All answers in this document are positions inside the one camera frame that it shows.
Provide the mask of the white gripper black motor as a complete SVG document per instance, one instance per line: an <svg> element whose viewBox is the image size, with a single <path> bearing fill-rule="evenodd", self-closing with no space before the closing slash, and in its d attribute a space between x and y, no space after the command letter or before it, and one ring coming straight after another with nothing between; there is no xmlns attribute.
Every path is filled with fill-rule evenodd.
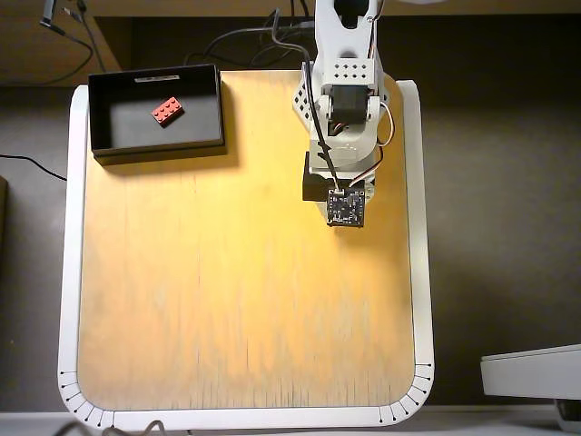
<svg viewBox="0 0 581 436"><path fill-rule="evenodd" d="M310 153L305 153L304 169L302 176L302 200L306 202L326 203L329 191L335 189L332 178L310 173ZM375 177L359 181L352 186L353 189L366 191L366 201L370 201L375 193Z"/></svg>

